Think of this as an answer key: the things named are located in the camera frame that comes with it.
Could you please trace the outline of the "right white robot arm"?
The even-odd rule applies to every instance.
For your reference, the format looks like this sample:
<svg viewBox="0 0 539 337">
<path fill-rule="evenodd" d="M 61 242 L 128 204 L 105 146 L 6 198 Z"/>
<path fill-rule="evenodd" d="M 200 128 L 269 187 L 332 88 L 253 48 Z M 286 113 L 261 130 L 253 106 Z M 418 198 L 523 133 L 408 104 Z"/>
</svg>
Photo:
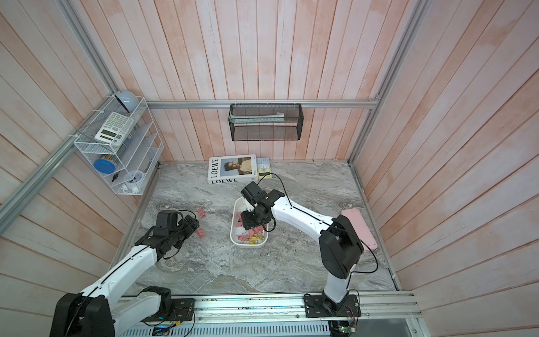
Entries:
<svg viewBox="0 0 539 337">
<path fill-rule="evenodd" d="M 352 222 L 344 215 L 335 218 L 323 216 L 292 202 L 278 190 L 265 192 L 257 183 L 251 182 L 241 195 L 252 209 L 241 213 L 242 225 L 250 230 L 278 221 L 285 222 L 316 240 L 321 262 L 328 272 L 322 298 L 338 307 L 349 294 L 352 268 L 364 252 Z"/>
</svg>

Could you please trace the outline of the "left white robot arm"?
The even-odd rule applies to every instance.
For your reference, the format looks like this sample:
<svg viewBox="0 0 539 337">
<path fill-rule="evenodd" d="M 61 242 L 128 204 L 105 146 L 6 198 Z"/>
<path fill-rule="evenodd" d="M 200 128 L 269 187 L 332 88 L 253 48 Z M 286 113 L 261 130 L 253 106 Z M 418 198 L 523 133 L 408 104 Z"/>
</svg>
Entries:
<svg viewBox="0 0 539 337">
<path fill-rule="evenodd" d="M 144 288 L 134 299 L 119 300 L 149 268 L 180 250 L 199 228 L 196 213 L 160 211 L 157 220 L 110 271 L 79 293 L 66 293 L 56 304 L 51 336 L 120 336 L 142 322 L 169 334 L 182 321 L 195 321 L 194 301 L 175 300 L 171 290 Z"/>
</svg>

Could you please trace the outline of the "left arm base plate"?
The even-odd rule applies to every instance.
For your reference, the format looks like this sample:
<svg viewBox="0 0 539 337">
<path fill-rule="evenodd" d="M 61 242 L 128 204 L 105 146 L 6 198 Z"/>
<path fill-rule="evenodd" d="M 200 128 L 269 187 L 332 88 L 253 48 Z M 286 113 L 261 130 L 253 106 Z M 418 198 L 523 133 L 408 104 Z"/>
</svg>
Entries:
<svg viewBox="0 0 539 337">
<path fill-rule="evenodd" d="M 170 308 L 161 313 L 153 314 L 143 320 L 144 323 L 157 324 L 165 322 L 185 322 L 193 320 L 193 310 L 195 308 L 195 299 L 172 299 Z"/>
</svg>

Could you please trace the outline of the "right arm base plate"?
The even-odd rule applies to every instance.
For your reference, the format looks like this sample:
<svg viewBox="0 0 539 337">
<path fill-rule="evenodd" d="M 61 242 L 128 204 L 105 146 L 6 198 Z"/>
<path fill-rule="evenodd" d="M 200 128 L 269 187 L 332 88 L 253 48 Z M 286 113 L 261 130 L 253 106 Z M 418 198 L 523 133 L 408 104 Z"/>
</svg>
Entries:
<svg viewBox="0 0 539 337">
<path fill-rule="evenodd" d="M 303 295 L 305 306 L 305 315 L 308 318 L 327 318 L 327 317 L 353 317 L 362 316 L 359 307 L 359 297 L 348 293 L 339 303 L 334 303 L 324 293 L 322 295 Z"/>
</svg>

